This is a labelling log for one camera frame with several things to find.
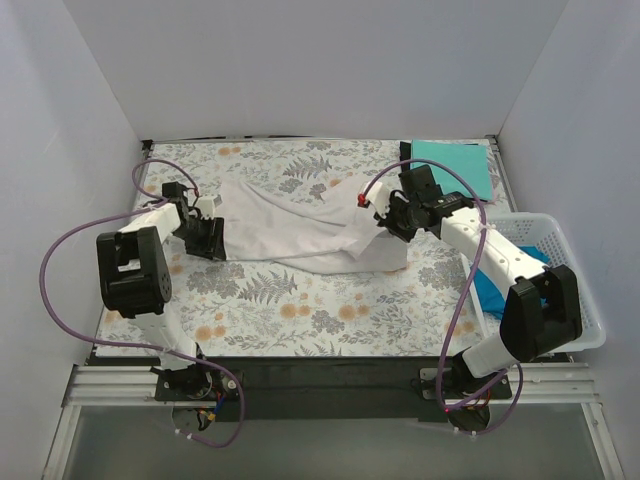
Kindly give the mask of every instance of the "gray wall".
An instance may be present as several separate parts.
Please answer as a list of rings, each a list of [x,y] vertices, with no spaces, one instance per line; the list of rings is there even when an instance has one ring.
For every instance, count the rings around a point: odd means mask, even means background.
[[[497,133],[566,0],[65,0],[140,138]]]
[[[499,140],[521,210],[554,215],[608,331],[583,355],[640,478],[640,3],[570,0]]]
[[[60,234],[127,209],[140,144],[60,0],[0,0],[0,478],[40,478],[74,361],[38,294],[39,263]],[[96,231],[52,262],[63,318],[95,332]]]

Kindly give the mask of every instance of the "fern print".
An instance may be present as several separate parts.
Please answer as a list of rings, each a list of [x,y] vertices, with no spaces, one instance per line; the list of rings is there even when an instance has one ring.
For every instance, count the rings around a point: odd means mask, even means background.
[[[238,298],[249,300],[251,302],[262,303],[275,300],[278,302],[285,293],[292,293],[298,289],[293,274],[289,277],[288,272],[280,275],[276,272],[269,271],[271,278],[260,272],[247,283],[247,286],[238,294]]]
[[[288,177],[294,178],[305,178],[309,179],[311,177],[317,178],[320,172],[326,172],[330,168],[333,168],[329,163],[329,160],[325,160],[322,155],[320,158],[298,158],[291,163],[287,169],[282,172],[284,175]]]

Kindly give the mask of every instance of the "table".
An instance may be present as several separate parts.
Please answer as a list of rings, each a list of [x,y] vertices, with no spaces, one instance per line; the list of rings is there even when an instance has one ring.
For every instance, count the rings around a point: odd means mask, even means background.
[[[509,211],[505,185],[488,140],[494,189],[491,211]],[[373,176],[399,157],[392,140],[251,140],[156,144],[153,158],[177,162],[203,194],[222,178],[243,180],[296,202],[320,204],[321,194],[355,173]],[[169,166],[150,165],[149,192],[184,181]],[[395,175],[385,182],[397,184]],[[136,206],[147,199],[139,196]],[[222,262],[187,256],[181,240],[164,245],[172,275],[172,304],[186,333],[207,356],[438,355],[464,283],[460,255],[434,236],[419,233],[409,245],[407,268],[384,273],[318,275],[275,262]],[[265,295],[255,295],[264,291]],[[117,312],[103,312],[98,337],[144,342]],[[454,354],[482,339],[471,301],[456,327]],[[139,349],[98,346],[96,356],[155,356]]]

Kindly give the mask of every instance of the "leaf pattern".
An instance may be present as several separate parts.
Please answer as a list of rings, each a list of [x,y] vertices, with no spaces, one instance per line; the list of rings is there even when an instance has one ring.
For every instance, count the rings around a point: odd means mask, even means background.
[[[333,168],[328,160],[325,160],[322,155],[320,158],[299,158],[294,160],[291,165],[283,172],[284,175],[289,177],[310,177],[317,178],[320,172],[326,172],[330,168]]]
[[[312,139],[174,143],[155,145],[153,152],[155,158],[177,161],[203,193],[216,195],[222,179],[231,178],[310,205],[322,204],[331,184],[350,174],[373,176],[398,155],[395,141]],[[495,192],[487,209],[508,211],[490,151],[487,158]],[[167,165],[151,164],[144,186],[160,189],[167,181],[184,178]],[[398,185],[394,175],[385,182]],[[136,206],[145,201],[139,197]],[[163,248],[182,327],[206,355],[217,357],[437,355],[464,281],[459,253],[424,233],[409,245],[408,268],[387,273],[313,275],[270,262],[213,263],[186,255],[175,237]],[[128,320],[108,313],[99,338],[146,341]],[[489,332],[497,331],[499,321],[486,319]],[[468,300],[450,353],[477,343],[480,332]],[[98,346],[96,354],[155,355],[108,346]]]
[[[268,305],[271,300],[277,302],[282,295],[291,293],[294,289],[298,288],[293,275],[289,277],[288,272],[284,272],[284,275],[272,271],[269,273],[271,274],[271,278],[258,272],[256,276],[251,279],[251,283],[247,284],[240,292],[238,298],[257,303],[262,303],[266,300]]]

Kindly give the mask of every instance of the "white wall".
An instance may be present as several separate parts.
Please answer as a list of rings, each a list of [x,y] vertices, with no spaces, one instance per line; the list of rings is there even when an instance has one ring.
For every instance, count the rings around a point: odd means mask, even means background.
[[[497,133],[566,0],[65,0],[140,138]]]
[[[608,330],[583,355],[640,478],[640,3],[570,0],[499,140],[521,210],[570,237]]]
[[[0,478],[40,478],[73,362],[38,294],[39,263],[61,233],[128,209],[140,144],[61,0],[0,0]],[[96,231],[52,261],[52,300],[94,333]]]

